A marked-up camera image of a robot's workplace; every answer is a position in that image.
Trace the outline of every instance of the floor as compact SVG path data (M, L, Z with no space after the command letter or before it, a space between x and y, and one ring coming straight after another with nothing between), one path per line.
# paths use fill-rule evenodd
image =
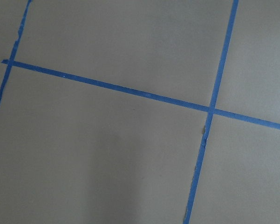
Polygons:
M7 223L280 224L280 0L0 0Z

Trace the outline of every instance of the gray floor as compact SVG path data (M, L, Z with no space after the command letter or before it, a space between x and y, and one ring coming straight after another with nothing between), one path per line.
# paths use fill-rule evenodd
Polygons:
M0 0L0 85L26 3ZM231 7L34 0L15 60L208 106ZM216 108L280 123L280 0L239 1ZM0 224L183 223L206 116L12 67ZM214 115L191 224L280 224L280 130L268 126Z

